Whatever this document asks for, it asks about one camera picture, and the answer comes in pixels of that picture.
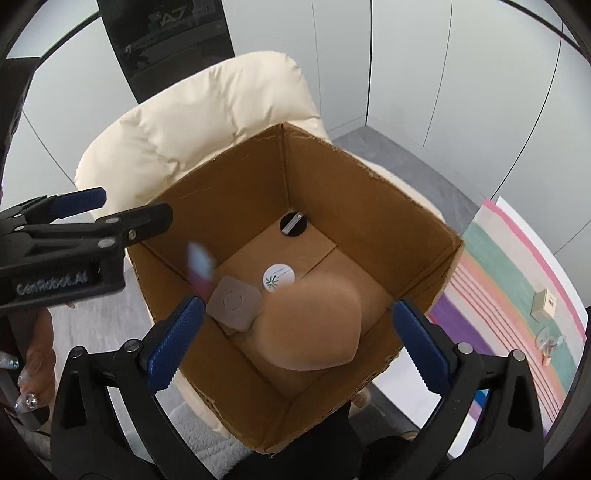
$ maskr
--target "decorated fingernail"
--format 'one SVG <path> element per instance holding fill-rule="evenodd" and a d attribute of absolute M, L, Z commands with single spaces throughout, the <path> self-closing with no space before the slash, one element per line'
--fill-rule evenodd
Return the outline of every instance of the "decorated fingernail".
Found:
<path fill-rule="evenodd" d="M 0 352 L 0 368 L 16 370 L 20 366 L 18 358 L 5 352 Z"/>
<path fill-rule="evenodd" d="M 26 385 L 31 377 L 39 371 L 42 363 L 43 357 L 41 355 L 37 353 L 31 355 L 31 358 L 25 364 L 25 368 L 22 369 L 21 374 L 18 376 L 17 385 L 19 387 Z"/>
<path fill-rule="evenodd" d="M 28 413 L 38 408 L 37 397 L 34 393 L 23 393 L 14 404 L 14 411 L 17 413 Z"/>

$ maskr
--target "round sticker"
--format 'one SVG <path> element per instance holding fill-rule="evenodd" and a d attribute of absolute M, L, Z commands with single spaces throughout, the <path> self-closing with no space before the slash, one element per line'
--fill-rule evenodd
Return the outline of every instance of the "round sticker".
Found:
<path fill-rule="evenodd" d="M 283 285 L 290 285 L 296 281 L 296 274 L 289 265 L 278 263 L 267 268 L 263 275 L 262 284 L 267 291 L 275 291 Z"/>

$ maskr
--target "striped rug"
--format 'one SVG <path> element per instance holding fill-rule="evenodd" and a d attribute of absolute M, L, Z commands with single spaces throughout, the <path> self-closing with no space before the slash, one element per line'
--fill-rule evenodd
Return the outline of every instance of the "striped rug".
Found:
<path fill-rule="evenodd" d="M 454 342 L 469 342 L 479 353 L 506 356 L 516 348 L 524 351 L 548 432 L 581 360 L 587 317 L 578 297 L 567 294 L 574 289 L 568 280 L 570 289 L 560 280 L 564 272 L 548 258 L 549 252 L 535 246 L 539 238 L 532 241 L 520 227 L 523 220 L 515 217 L 485 202 L 464 233 L 466 249 L 429 318 Z M 545 288 L 557 296 L 557 308 L 554 320 L 540 323 L 531 316 L 531 303 L 534 293 Z M 535 337 L 546 326 L 566 338 L 549 366 L 542 365 L 535 346 Z M 476 396 L 470 409 L 475 419 L 485 400 L 482 392 Z"/>

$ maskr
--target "cardboard box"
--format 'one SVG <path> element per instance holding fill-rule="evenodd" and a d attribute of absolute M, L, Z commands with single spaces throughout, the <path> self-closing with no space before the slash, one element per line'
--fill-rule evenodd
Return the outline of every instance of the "cardboard box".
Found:
<path fill-rule="evenodd" d="M 266 362 L 250 332 L 222 330 L 211 318 L 181 372 L 224 426 L 258 452 L 277 452 L 384 371 L 402 348 L 389 306 L 404 296 L 427 311 L 446 285 L 462 240 L 432 213 L 357 159 L 289 124 L 276 125 L 221 153 L 164 192 L 170 230 L 130 248 L 148 307 L 166 318 L 190 294 L 187 242 L 231 275 L 260 288 L 264 271 L 286 263 L 301 278 L 331 271 L 362 296 L 363 336 L 354 360 L 293 372 Z M 278 221 L 309 219 L 294 238 Z"/>

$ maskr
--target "white wall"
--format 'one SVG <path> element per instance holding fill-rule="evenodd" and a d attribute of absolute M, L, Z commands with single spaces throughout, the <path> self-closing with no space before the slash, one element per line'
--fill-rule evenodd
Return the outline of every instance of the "white wall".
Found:
<path fill-rule="evenodd" d="M 42 56 L 98 10 L 96 0 L 47 0 L 24 28 L 8 57 Z"/>
<path fill-rule="evenodd" d="M 275 50 L 300 66 L 320 105 L 316 34 L 311 0 L 223 0 L 234 53 Z"/>
<path fill-rule="evenodd" d="M 591 219 L 590 179 L 591 66 L 563 42 L 540 120 L 499 194 L 556 252 Z"/>
<path fill-rule="evenodd" d="M 75 190 L 22 116 L 6 159 L 0 210 L 42 195 Z"/>
<path fill-rule="evenodd" d="M 369 0 L 223 0 L 236 55 L 287 53 L 333 138 L 365 124 Z"/>
<path fill-rule="evenodd" d="M 555 257 L 569 276 L 583 305 L 591 306 L 591 223 L 563 246 Z"/>
<path fill-rule="evenodd" d="M 486 198 L 538 118 L 560 37 L 497 0 L 454 0 L 441 89 L 425 148 Z"/>
<path fill-rule="evenodd" d="M 374 0 L 368 124 L 386 124 L 405 148 L 422 148 L 427 136 L 451 8 L 451 0 Z"/>
<path fill-rule="evenodd" d="M 98 19 L 38 68 L 23 110 L 53 158 L 74 179 L 88 145 L 136 105 Z"/>
<path fill-rule="evenodd" d="M 365 125 L 371 0 L 313 0 L 320 107 L 331 138 Z"/>

